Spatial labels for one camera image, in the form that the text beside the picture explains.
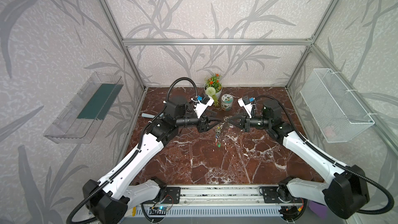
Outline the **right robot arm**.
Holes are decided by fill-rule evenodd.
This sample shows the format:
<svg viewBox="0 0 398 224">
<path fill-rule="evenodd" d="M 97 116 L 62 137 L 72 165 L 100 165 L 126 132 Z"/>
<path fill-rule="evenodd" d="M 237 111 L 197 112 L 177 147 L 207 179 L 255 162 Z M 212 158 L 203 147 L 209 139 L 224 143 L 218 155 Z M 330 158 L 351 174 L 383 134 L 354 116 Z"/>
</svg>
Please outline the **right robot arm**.
<svg viewBox="0 0 398 224">
<path fill-rule="evenodd" d="M 267 97 L 263 102 L 261 116 L 256 116 L 256 99 L 242 97 L 238 99 L 245 113 L 229 119 L 229 123 L 249 132 L 252 128 L 265 130 L 269 137 L 278 144 L 293 151 L 322 178 L 322 183 L 299 178 L 287 178 L 283 184 L 286 193 L 296 198 L 305 198 L 327 206 L 336 216 L 348 219 L 366 204 L 369 190 L 367 182 L 361 177 L 364 171 L 358 166 L 338 167 L 338 160 L 314 146 L 297 130 L 291 116 L 288 122 L 282 118 L 285 107 L 273 97 Z"/>
</svg>

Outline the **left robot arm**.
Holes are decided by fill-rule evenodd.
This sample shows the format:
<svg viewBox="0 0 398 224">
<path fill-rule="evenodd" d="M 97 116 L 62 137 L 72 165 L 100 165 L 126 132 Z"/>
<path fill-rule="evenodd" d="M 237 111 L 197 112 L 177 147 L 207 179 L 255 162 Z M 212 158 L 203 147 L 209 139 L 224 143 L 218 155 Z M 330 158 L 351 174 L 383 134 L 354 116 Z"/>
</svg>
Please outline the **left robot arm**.
<svg viewBox="0 0 398 224">
<path fill-rule="evenodd" d="M 99 180 L 90 179 L 85 183 L 84 199 L 66 222 L 73 224 L 74 215 L 86 207 L 93 217 L 83 220 L 84 224 L 117 224 L 131 206 L 154 199 L 160 190 L 157 182 L 149 180 L 139 185 L 135 192 L 128 193 L 131 181 L 177 136 L 179 128 L 195 126 L 198 132 L 207 132 L 217 125 L 219 119 L 205 115 L 206 109 L 213 103 L 213 98 L 208 95 L 197 96 L 191 102 L 165 101 L 164 109 L 144 127 L 133 150 Z"/>
</svg>

